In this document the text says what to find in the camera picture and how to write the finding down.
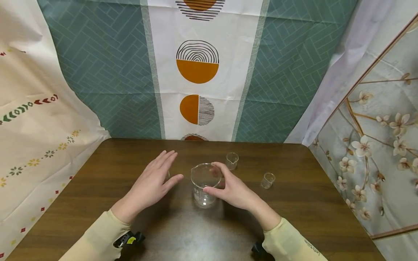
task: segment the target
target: small glass beaker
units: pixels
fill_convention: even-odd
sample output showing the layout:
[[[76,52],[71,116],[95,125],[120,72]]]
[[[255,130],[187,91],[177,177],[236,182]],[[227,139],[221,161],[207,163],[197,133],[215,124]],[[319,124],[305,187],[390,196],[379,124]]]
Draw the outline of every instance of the small glass beaker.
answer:
[[[268,189],[271,187],[275,179],[276,177],[272,173],[265,173],[263,180],[261,181],[261,186]]]
[[[227,162],[226,162],[226,166],[228,167],[228,169],[235,170],[237,168],[237,163],[239,159],[240,157],[238,156],[237,153],[234,153],[234,152],[228,153]]]
[[[221,178],[221,170],[211,163],[202,163],[191,169],[191,182],[194,184],[193,198],[198,207],[209,208],[215,203],[216,197],[205,193],[203,188],[216,188]]]

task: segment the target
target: left hand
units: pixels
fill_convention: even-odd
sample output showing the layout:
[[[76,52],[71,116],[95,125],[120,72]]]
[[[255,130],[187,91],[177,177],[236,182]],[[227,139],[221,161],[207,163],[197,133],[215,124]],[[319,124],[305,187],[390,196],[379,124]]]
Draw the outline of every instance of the left hand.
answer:
[[[168,170],[176,157],[176,152],[164,150],[147,165],[125,197],[111,208],[113,214],[120,221],[131,223],[139,212],[157,203],[183,179],[183,175],[179,174],[164,183]]]

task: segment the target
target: yellow label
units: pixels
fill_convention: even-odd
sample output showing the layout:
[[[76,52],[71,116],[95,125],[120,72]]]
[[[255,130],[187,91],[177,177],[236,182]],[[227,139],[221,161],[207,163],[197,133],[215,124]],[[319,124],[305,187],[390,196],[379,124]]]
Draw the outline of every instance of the yellow label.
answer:
[[[128,239],[128,242],[126,242],[128,245],[132,245],[132,243],[136,240],[136,237],[131,237]]]

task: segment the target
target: beige sleeve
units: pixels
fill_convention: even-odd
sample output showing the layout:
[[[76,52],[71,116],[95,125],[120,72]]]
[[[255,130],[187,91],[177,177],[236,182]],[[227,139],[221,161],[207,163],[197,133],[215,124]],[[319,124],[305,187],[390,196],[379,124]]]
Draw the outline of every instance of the beige sleeve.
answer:
[[[59,261],[114,261],[122,249],[113,243],[130,230],[109,210],[104,212]]]
[[[276,261],[327,261],[286,219],[264,232],[263,248]]]

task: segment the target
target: brown table surface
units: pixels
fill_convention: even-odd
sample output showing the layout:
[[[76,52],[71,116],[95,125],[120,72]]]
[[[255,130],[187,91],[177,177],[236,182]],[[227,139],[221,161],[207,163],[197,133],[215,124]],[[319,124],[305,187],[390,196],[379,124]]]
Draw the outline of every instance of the brown table surface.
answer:
[[[140,139],[103,142],[8,261],[58,260],[162,150],[178,152],[170,173],[181,173],[184,180],[139,214],[133,230],[143,232],[146,240],[141,247],[124,250],[121,260],[257,259],[251,248],[263,240],[263,232],[250,214],[224,202],[200,209],[191,198],[190,169],[203,162],[224,162],[228,152],[236,152],[240,160],[233,173],[329,261],[384,261],[306,147]],[[276,176],[268,190],[260,186],[265,172]]]

